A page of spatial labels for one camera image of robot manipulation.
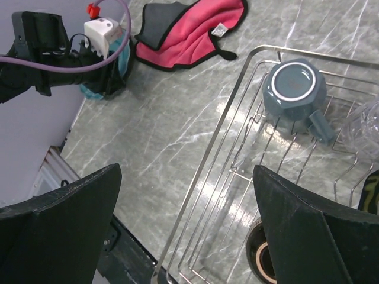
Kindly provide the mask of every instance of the dish rack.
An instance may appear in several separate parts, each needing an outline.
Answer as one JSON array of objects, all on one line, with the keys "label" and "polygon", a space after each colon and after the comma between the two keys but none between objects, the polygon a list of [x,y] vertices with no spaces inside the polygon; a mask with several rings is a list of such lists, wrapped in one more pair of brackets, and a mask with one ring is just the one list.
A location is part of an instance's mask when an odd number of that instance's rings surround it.
[{"label": "dish rack", "polygon": [[347,151],[339,134],[327,147],[310,135],[282,134],[265,119],[261,88],[269,71],[297,58],[310,61],[326,78],[323,111],[336,133],[352,110],[379,93],[379,64],[278,46],[251,51],[185,195],[152,283],[158,283],[163,266],[168,280],[170,273],[179,283],[260,283],[245,253],[247,233],[259,217],[252,180],[256,164],[319,195],[357,206],[374,161]]}]

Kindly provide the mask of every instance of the countertop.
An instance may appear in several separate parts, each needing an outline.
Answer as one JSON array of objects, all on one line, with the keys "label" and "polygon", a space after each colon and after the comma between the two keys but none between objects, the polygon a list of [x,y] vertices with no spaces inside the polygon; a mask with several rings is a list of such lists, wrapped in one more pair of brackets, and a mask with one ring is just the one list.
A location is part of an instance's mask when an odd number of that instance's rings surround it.
[{"label": "countertop", "polygon": [[[130,4],[133,34],[148,2]],[[159,257],[249,52],[272,44],[379,62],[378,14],[375,0],[249,0],[244,23],[220,41],[235,61],[173,73],[136,63],[120,96],[85,102],[62,156],[80,176],[121,165],[115,214]]]}]

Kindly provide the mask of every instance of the mug handle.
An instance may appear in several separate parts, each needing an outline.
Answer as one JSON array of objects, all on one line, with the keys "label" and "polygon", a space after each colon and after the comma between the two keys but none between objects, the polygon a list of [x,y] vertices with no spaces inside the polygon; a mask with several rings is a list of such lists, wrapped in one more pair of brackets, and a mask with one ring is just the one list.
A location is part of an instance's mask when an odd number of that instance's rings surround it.
[{"label": "mug handle", "polygon": [[330,127],[329,123],[322,112],[318,109],[309,116],[312,125],[308,130],[314,135],[321,143],[330,145],[336,138],[336,133]]}]

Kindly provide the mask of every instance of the red connector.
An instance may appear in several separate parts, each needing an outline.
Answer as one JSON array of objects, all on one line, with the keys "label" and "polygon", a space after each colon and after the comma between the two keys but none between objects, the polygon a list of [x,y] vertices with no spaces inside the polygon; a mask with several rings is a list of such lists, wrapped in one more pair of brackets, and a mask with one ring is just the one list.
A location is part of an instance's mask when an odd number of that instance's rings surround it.
[{"label": "red connector", "polygon": [[87,7],[87,13],[89,14],[89,16],[91,17],[91,19],[93,18],[97,18],[99,17],[100,15],[100,7],[97,6],[97,7],[94,7],[94,4],[91,3],[88,5]]}]

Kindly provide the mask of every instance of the gray wall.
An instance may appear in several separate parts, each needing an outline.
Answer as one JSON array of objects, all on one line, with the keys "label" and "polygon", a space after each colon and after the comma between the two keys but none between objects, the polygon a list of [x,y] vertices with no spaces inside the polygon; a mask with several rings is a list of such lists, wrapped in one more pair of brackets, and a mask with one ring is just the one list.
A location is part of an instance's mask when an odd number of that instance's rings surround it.
[{"label": "gray wall", "polygon": [[[14,40],[11,15],[16,11],[59,14],[68,36],[83,32],[91,0],[2,0],[0,9],[0,54]],[[122,9],[116,1],[101,4],[101,15],[119,20]],[[52,89],[52,97],[34,89],[0,104],[0,207],[25,200],[38,169],[51,145],[58,146],[81,105],[83,95],[77,86]]]}]

